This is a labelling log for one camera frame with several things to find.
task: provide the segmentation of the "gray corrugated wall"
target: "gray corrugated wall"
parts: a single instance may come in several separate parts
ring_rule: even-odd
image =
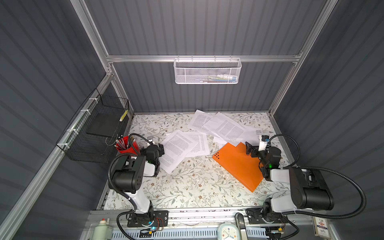
[[[69,1],[0,1],[0,39],[2,222],[105,72]],[[75,239],[103,169],[64,159],[15,239],[47,238],[54,224]]]
[[[382,238],[383,12],[384,1],[339,1],[275,114],[300,145],[299,165],[340,171],[365,191],[362,214],[334,221],[342,239]],[[335,197],[331,213],[357,208],[357,191],[324,175]]]
[[[293,55],[324,2],[86,0],[110,55]],[[243,63],[238,84],[178,85],[172,64],[115,63],[135,112],[268,110],[290,66]]]

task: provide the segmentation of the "black cable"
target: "black cable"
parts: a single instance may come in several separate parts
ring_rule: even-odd
[[[129,202],[133,205],[133,209],[136,211],[137,210],[137,205],[134,201],[131,201],[131,198],[125,194],[122,190],[118,189],[115,185],[115,183],[112,181],[112,168],[113,168],[113,165],[114,163],[121,157],[123,156],[133,156],[133,157],[137,157],[136,154],[133,154],[133,153],[130,153],[130,152],[127,152],[127,153],[123,153],[123,154],[120,154],[120,155],[117,155],[111,162],[111,164],[109,165],[109,169],[108,169],[108,183],[109,185],[112,187],[113,190],[115,190],[116,193],[122,195],[123,197],[125,197],[126,199],[129,200]]]
[[[310,170],[320,170],[320,171],[325,171],[325,172],[330,172],[330,173],[333,173],[333,174],[336,174],[344,179],[346,179],[348,182],[350,182],[356,189],[357,191],[359,192],[360,194],[360,197],[361,197],[361,202],[360,202],[360,206],[353,212],[351,213],[348,213],[348,214],[342,214],[342,215],[324,215],[324,214],[317,214],[317,213],[313,213],[313,212],[306,212],[306,211],[288,211],[288,212],[282,212],[283,215],[288,215],[288,214],[304,214],[304,215],[309,215],[309,216],[314,216],[314,217],[322,217],[322,218],[329,218],[329,219],[345,219],[345,218],[350,218],[350,217],[354,217],[358,214],[360,214],[365,206],[367,205],[367,198],[365,196],[365,193],[363,192],[363,190],[361,189],[361,187],[356,183],[354,182],[351,178],[345,176],[344,174],[340,173],[340,172],[337,172],[335,170],[332,170],[332,169],[328,169],[328,168],[324,168],[324,167],[298,167],[300,169],[310,169]]]
[[[293,163],[291,163],[290,165],[283,167],[283,169],[287,169],[288,167],[291,167],[291,166],[295,165],[295,164],[297,163],[297,161],[299,161],[299,157],[300,157],[300,148],[299,148],[299,145],[297,144],[297,142],[296,142],[292,137],[290,137],[290,136],[288,136],[288,135],[285,135],[285,134],[276,134],[276,135],[272,136],[272,137],[269,139],[269,143],[271,143],[271,140],[272,140],[272,139],[274,139],[275,137],[279,137],[279,136],[283,136],[283,137],[287,137],[287,138],[291,139],[291,140],[293,141],[293,143],[294,143],[294,144],[296,145],[296,147],[297,147],[297,157],[296,157],[295,161],[294,161]]]
[[[124,231],[124,229],[123,229],[122,226],[120,225],[119,217],[122,216],[122,215],[124,215],[124,214],[127,216],[128,214],[132,214],[132,213],[134,213],[134,212],[135,212],[135,210],[130,210],[130,211],[128,211],[128,212],[122,212],[122,213],[119,213],[118,217],[116,218],[116,222],[117,222],[117,224],[118,224],[118,228],[120,229],[121,233],[123,233],[124,236],[126,236],[129,240],[135,240],[135,239],[132,238],[132,237],[130,237],[130,236]]]
[[[285,240],[285,239],[288,239],[288,238],[290,238],[290,237],[295,236],[296,234],[298,234],[298,233],[300,232],[300,229],[299,229],[295,224],[293,224],[293,222],[289,221],[288,217],[286,217],[285,220],[286,220],[289,224],[291,224],[294,228],[296,228],[296,231],[294,231],[293,233],[291,233],[291,234],[288,235],[288,236],[285,236],[285,237],[283,237],[283,238],[280,238],[279,240]]]
[[[133,143],[132,143],[132,141],[131,141],[131,136],[138,136],[138,137],[141,137],[141,138],[144,139],[146,142],[148,142],[150,145],[153,144],[153,142],[148,141],[147,139],[145,139],[145,137],[141,136],[140,134],[137,134],[137,133],[131,133],[131,134],[128,136],[128,142],[129,142],[129,145],[133,148],[133,150],[134,150],[138,155],[140,155],[140,153],[137,152],[136,148],[133,147]]]

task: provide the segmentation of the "floral pattern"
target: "floral pattern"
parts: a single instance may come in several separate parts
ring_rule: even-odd
[[[224,114],[241,125],[260,127],[264,134],[270,136],[275,134],[267,113]],[[144,137],[152,136],[155,143],[161,143],[167,133],[176,129],[193,131],[188,128],[192,117],[193,114],[136,115],[130,133],[138,133]],[[253,193],[250,192],[212,158],[219,146],[213,141],[213,136],[207,136],[210,156],[186,157],[171,175],[160,169],[156,178],[143,178],[141,187],[154,208],[260,206],[268,197],[290,194],[289,184],[265,180]],[[142,139],[137,139],[137,142],[140,147],[146,146]],[[272,145],[281,149],[280,166],[286,166],[286,154],[278,139],[273,141]],[[128,200],[110,190],[104,209],[127,208],[130,208]]]

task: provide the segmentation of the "red cup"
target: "red cup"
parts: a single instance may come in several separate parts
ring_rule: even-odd
[[[127,145],[128,145],[128,136],[125,136],[125,137],[123,137],[122,139],[123,139],[123,141],[124,141],[124,145],[127,146]],[[138,152],[140,152],[139,145],[137,144],[136,141],[133,142],[133,147],[134,147]],[[126,150],[123,150],[123,149],[121,149],[121,148],[119,148],[119,147],[116,147],[116,149],[117,149],[120,153],[127,153],[127,152],[130,152],[130,153],[133,153],[133,154],[137,154],[137,153],[135,152],[135,150],[134,150],[132,147],[130,147],[130,148],[126,149]]]

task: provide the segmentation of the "black mounting plate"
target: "black mounting plate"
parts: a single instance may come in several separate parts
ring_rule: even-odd
[[[261,213],[262,209],[263,209],[262,207],[259,207],[259,208],[252,208],[252,209],[245,210],[250,224],[267,223],[263,220],[262,213]],[[280,213],[269,213],[269,215],[271,218],[277,218],[275,221],[269,222],[269,223],[287,223],[287,221],[283,217],[280,217],[281,215]]]
[[[168,211],[154,211],[154,223],[151,227],[157,227],[156,218],[161,219],[159,221],[159,227],[166,227],[168,225]],[[150,219],[142,217],[142,214],[130,214],[128,218],[127,227],[143,227],[142,224],[148,225]]]

